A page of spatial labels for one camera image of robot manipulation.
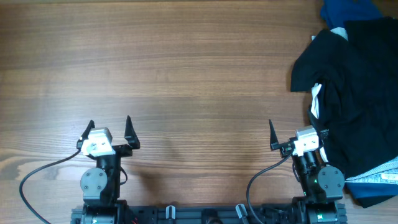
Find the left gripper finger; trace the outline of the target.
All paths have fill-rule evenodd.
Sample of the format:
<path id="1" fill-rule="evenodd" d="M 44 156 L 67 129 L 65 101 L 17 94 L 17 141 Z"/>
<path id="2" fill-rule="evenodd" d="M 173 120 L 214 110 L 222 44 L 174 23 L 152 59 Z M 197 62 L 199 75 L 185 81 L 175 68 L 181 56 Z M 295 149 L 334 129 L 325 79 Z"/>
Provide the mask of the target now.
<path id="1" fill-rule="evenodd" d="M 83 142 L 88 139 L 88 135 L 93 128 L 95 128 L 95 122 L 93 120 L 90 120 L 83 134 L 79 137 L 79 139 L 76 142 L 77 149 L 82 148 Z"/>
<path id="2" fill-rule="evenodd" d="M 126 118 L 124 138 L 127 141 L 127 144 L 132 149 L 139 149 L 140 148 L 140 141 L 139 141 L 139 138 L 137 137 L 137 134 L 136 134 L 136 132 L 134 130 L 134 127 L 132 125 L 132 120 L 131 120 L 131 117 L 129 115 L 127 115 L 127 118 Z"/>

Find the black shorts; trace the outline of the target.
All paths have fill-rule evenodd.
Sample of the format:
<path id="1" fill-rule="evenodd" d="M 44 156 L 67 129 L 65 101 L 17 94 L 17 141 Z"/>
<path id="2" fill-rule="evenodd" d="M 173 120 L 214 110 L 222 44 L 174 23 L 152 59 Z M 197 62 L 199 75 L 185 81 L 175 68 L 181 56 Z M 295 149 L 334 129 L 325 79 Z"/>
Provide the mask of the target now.
<path id="1" fill-rule="evenodd" d="M 321 85 L 328 161 L 347 177 L 397 156 L 397 20 L 348 21 L 347 37 L 320 31 L 295 61 L 292 91 Z"/>

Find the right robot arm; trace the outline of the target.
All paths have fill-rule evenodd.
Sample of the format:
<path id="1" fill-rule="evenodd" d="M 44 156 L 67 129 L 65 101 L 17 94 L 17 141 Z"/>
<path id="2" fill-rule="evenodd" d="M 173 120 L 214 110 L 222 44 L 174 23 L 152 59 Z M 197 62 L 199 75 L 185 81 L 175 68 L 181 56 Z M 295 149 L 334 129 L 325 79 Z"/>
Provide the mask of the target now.
<path id="1" fill-rule="evenodd" d="M 327 162 L 322 162 L 317 152 L 328 137 L 328 130 L 312 122 L 298 129 L 287 142 L 278 141 L 272 122 L 270 147 L 279 150 L 281 158 L 291 158 L 293 170 L 303 191 L 292 203 L 278 207 L 269 216 L 274 223 L 347 223 L 346 209 L 338 201 L 343 198 L 345 177 L 343 172 Z"/>

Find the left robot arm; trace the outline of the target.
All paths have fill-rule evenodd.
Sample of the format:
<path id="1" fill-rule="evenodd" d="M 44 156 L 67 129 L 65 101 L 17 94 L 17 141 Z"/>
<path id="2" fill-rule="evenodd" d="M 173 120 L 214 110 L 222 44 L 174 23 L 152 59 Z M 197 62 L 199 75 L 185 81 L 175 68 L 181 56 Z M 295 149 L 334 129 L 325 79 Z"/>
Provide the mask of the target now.
<path id="1" fill-rule="evenodd" d="M 83 207 L 72 210 L 71 224 L 127 224 L 139 220 L 125 200 L 121 200 L 120 186 L 125 184 L 121 174 L 123 157 L 131 157 L 140 142 L 132 125 L 131 117 L 126 118 L 124 131 L 126 144 L 112 145 L 113 137 L 107 127 L 96 128 L 90 121 L 76 143 L 84 156 L 96 162 L 81 177 Z"/>

